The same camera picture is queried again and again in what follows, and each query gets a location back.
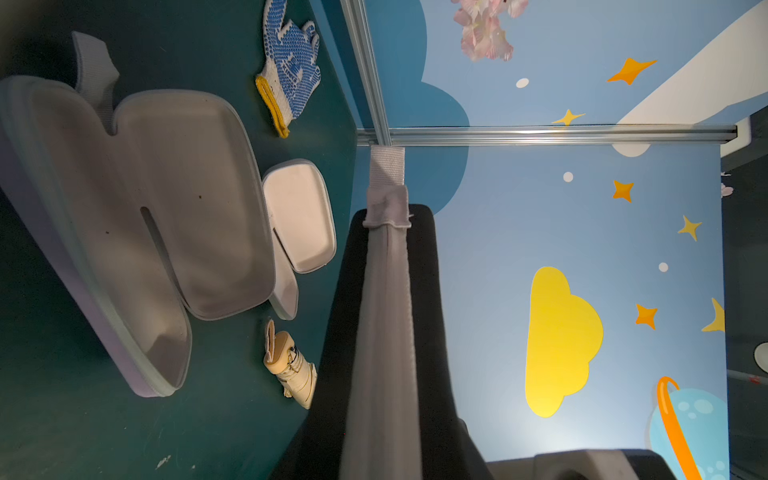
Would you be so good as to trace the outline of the blue dotted work glove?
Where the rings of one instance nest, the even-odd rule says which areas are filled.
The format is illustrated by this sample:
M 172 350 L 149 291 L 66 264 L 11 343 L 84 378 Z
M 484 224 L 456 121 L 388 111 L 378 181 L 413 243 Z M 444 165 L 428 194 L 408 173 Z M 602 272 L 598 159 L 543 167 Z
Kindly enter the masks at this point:
M 265 3 L 262 34 L 265 63 L 255 86 L 279 137 L 289 136 L 289 125 L 306 107 L 321 82 L 317 65 L 320 36 L 313 21 L 303 26 L 285 18 L 286 0 Z

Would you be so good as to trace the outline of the aluminium frame post right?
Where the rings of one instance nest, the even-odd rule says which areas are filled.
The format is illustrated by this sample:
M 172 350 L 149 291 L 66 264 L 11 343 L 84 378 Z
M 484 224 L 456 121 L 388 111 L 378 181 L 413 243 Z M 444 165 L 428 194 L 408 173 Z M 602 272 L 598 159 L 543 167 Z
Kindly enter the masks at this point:
M 376 141 L 391 146 L 391 134 L 378 74 L 373 41 L 363 0 L 341 0 L 352 49 L 372 119 Z

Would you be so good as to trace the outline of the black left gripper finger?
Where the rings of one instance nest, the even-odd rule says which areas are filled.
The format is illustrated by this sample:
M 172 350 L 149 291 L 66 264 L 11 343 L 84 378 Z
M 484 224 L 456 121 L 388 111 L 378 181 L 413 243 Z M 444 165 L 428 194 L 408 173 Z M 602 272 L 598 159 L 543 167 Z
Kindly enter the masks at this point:
M 669 479 L 673 474 L 657 453 L 643 449 L 586 449 L 488 462 L 494 479 Z

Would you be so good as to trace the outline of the open grey case beside pink umbrella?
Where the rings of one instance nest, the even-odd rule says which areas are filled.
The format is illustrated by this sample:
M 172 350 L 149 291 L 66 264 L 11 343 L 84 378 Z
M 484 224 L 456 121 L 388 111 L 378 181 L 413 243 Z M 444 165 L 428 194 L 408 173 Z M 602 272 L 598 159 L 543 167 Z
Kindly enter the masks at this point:
M 327 186 L 316 165 L 296 159 L 271 168 L 263 190 L 272 233 L 275 286 L 269 302 L 282 320 L 293 320 L 299 306 L 298 274 L 327 265 L 337 249 Z

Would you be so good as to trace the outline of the aluminium back crossbar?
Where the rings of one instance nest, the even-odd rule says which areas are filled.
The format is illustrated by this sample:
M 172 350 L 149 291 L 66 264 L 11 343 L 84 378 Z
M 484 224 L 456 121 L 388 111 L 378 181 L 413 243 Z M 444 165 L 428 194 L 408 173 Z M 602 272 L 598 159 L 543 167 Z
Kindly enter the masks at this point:
M 736 125 L 582 125 L 519 127 L 391 128 L 398 147 L 492 147 L 523 145 L 725 144 L 738 136 Z

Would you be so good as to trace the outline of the black zippered umbrella case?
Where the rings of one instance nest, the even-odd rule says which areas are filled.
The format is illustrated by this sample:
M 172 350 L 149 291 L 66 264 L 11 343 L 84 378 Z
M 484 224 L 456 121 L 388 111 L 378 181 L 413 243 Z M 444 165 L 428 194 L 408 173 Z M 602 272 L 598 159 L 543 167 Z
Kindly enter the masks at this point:
M 405 151 L 371 150 L 308 414 L 275 479 L 487 479 L 451 390 L 432 211 Z

